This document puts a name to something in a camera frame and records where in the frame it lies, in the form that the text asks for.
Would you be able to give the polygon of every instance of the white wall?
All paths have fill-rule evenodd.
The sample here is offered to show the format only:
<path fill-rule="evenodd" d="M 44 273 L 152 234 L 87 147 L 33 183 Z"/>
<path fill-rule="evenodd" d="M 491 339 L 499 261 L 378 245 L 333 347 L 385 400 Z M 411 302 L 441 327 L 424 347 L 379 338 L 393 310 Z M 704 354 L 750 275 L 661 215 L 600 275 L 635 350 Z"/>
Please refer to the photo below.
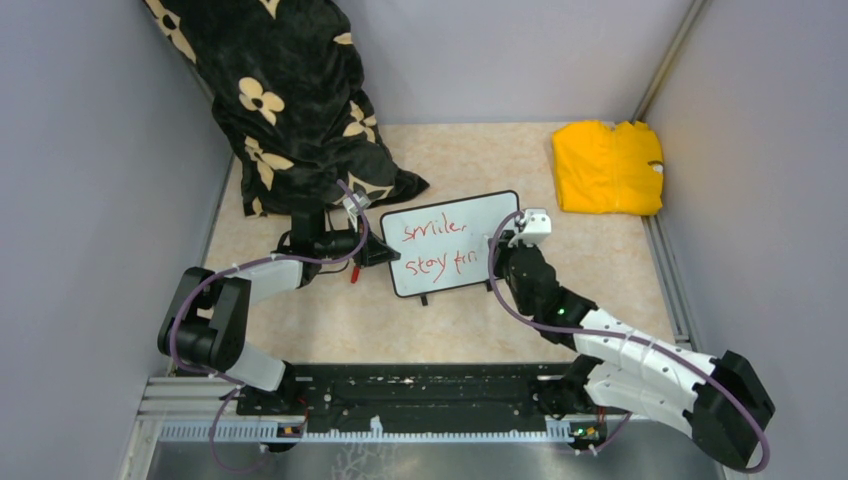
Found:
<path fill-rule="evenodd" d="M 139 1 L 0 3 L 0 478 L 113 478 L 229 149 Z"/>
<path fill-rule="evenodd" d="M 626 120 L 681 0 L 338 0 L 382 123 Z"/>
<path fill-rule="evenodd" d="M 848 2 L 716 1 L 649 123 L 703 344 L 777 408 L 772 479 L 844 478 Z"/>

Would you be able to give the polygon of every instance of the black blanket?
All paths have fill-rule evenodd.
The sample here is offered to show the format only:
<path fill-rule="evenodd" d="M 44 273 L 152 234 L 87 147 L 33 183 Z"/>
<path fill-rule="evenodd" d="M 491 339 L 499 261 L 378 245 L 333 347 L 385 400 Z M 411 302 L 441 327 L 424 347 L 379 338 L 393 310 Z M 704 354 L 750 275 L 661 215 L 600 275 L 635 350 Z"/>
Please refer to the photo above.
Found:
<path fill-rule="evenodd" d="M 343 179 L 375 204 L 429 185 L 380 137 L 350 22 L 329 0 L 144 0 L 215 93 L 212 115 L 242 162 L 245 215 L 338 204 Z"/>

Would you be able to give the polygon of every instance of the beige tabletop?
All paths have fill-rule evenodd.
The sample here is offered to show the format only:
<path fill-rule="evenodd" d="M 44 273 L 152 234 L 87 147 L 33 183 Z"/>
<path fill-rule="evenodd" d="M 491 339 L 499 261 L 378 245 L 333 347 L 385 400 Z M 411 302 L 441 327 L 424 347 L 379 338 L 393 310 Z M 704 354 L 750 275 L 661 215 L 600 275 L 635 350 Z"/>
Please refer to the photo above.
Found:
<path fill-rule="evenodd" d="M 414 201 L 369 210 L 371 224 L 379 232 L 379 218 L 387 211 L 514 190 L 522 208 L 546 208 L 551 216 L 553 233 L 541 249 L 560 283 L 622 321 L 672 341 L 642 220 L 570 214 L 557 207 L 550 134 L 561 126 L 381 127 L 395 161 L 431 187 Z M 266 256 L 289 229 L 289 217 L 244 218 L 240 181 L 235 165 L 208 268 Z M 343 218 L 343 212 L 334 212 L 336 225 L 344 225 Z M 253 306 L 248 341 L 294 363 L 555 362 L 575 356 L 512 319 L 481 285 L 433 293 L 424 307 L 417 298 L 395 296 L 388 265 L 362 270 L 353 285 L 351 270 L 319 275 L 305 288 Z"/>

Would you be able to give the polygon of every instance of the whiteboard frame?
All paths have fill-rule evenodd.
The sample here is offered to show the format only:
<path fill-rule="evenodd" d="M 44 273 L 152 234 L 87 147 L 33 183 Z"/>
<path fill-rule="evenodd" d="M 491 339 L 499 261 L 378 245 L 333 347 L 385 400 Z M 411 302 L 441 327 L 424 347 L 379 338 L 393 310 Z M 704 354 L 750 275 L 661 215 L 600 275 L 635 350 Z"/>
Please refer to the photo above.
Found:
<path fill-rule="evenodd" d="M 430 207 L 438 207 L 438 206 L 441 206 L 441 205 L 450 205 L 451 203 L 466 202 L 468 200 L 476 200 L 478 198 L 493 197 L 493 196 L 496 196 L 496 195 L 503 195 L 504 193 L 511 193 L 511 194 L 515 195 L 515 209 L 519 210 L 521 208 L 521 198 L 518 196 L 518 192 L 516 192 L 515 190 L 499 190 L 497 192 L 484 193 L 482 195 L 474 195 L 474 196 L 471 196 L 471 197 L 458 198 L 456 200 L 448 200 L 446 202 L 430 203 L 430 204 L 427 204 L 427 205 L 420 205 L 418 207 L 410 207 L 410 208 L 404 208 L 404 209 L 401 209 L 401 210 L 393 210 L 391 212 L 386 212 L 386 213 L 384 213 L 383 215 L 380 216 L 380 228 L 383 229 L 383 219 L 386 218 L 389 215 L 395 215 L 395 214 L 399 214 L 399 213 L 407 213 L 407 212 L 411 212 L 411 211 L 414 211 L 414 210 L 421 210 L 421 209 L 430 208 Z M 510 228 L 510 225 L 507 225 L 506 227 L 504 227 L 505 232 L 510 231 L 510 230 L 514 230 L 514 226 L 513 226 L 513 228 Z M 386 231 L 383 230 L 383 238 L 385 238 L 385 237 L 386 237 Z M 489 259 L 489 253 L 486 252 L 486 263 L 487 264 L 488 264 L 488 259 Z M 471 283 L 466 283 L 464 285 L 455 285 L 453 287 L 439 288 L 437 290 L 430 290 L 430 291 L 423 292 L 423 293 L 413 293 L 411 295 L 401 295 L 397 291 L 397 283 L 395 283 L 395 274 L 394 274 L 394 271 L 392 270 L 392 266 L 391 266 L 392 263 L 394 263 L 394 262 L 389 262 L 389 275 L 392 277 L 392 290 L 394 290 L 395 295 L 397 295 L 399 298 L 426 297 L 427 295 L 430 295 L 431 293 L 444 292 L 444 291 L 447 291 L 447 290 L 455 290 L 457 288 L 465 288 L 465 287 L 470 287 L 472 285 L 483 285 L 483 284 L 486 284 L 488 282 L 488 280 L 483 280 L 481 282 L 471 282 Z M 495 274 L 495 279 L 500 280 L 502 278 L 503 277 L 498 276 L 497 273 Z"/>

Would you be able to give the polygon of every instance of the folded yellow fabric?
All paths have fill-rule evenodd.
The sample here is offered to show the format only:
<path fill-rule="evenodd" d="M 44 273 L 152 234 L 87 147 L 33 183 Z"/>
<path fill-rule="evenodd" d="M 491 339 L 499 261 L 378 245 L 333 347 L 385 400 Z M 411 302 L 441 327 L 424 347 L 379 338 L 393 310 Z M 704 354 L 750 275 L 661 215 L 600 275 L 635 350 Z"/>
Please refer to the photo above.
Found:
<path fill-rule="evenodd" d="M 648 125 L 589 120 L 567 125 L 552 141 L 562 210 L 655 215 L 662 208 L 662 149 Z"/>

